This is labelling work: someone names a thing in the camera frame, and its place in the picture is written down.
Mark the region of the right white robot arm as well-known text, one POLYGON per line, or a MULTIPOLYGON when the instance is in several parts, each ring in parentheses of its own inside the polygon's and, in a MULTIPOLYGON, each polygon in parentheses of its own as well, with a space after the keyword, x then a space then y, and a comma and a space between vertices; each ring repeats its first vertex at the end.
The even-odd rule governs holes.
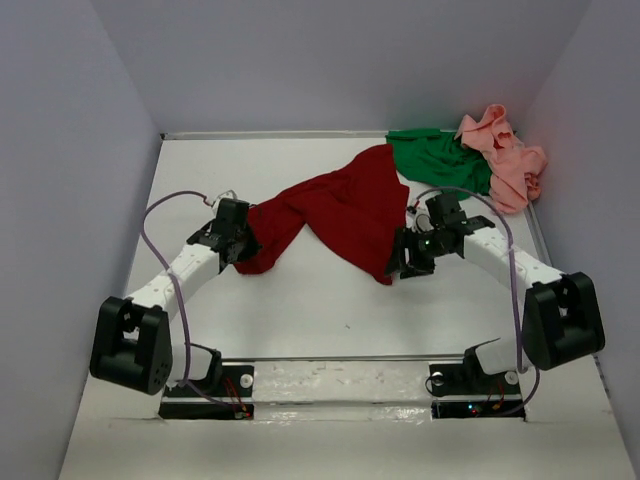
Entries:
POLYGON ((468 348, 469 382, 529 368, 549 371, 602 351, 605 332, 592 279, 564 273, 514 243, 509 226, 469 217, 452 192, 407 209, 412 223, 397 229, 386 271, 401 278, 431 275, 436 259, 456 254, 488 273, 511 295, 514 333, 468 348))

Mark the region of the red t-shirt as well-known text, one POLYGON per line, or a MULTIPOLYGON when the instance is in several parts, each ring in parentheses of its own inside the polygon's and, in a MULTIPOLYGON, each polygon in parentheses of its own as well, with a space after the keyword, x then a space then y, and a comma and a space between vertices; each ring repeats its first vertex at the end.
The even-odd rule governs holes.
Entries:
POLYGON ((397 175, 393 148, 370 147, 346 166, 316 176, 249 211, 249 225, 261 249, 237 263, 242 275, 272 269, 303 227, 333 253, 390 285, 385 273, 396 230, 406 224, 409 188, 397 175))

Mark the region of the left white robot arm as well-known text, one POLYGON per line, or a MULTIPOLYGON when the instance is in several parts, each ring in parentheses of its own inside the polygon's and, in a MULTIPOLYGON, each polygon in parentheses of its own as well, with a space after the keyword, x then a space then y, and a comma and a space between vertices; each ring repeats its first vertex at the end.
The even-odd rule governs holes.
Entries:
POLYGON ((211 206, 213 218, 172 261, 141 234, 163 270, 127 297, 111 296, 100 306, 89 363, 92 377, 148 395, 166 386, 219 382, 221 355, 193 345, 186 303, 227 266, 255 256, 260 245, 249 226, 249 203, 222 197, 211 206))

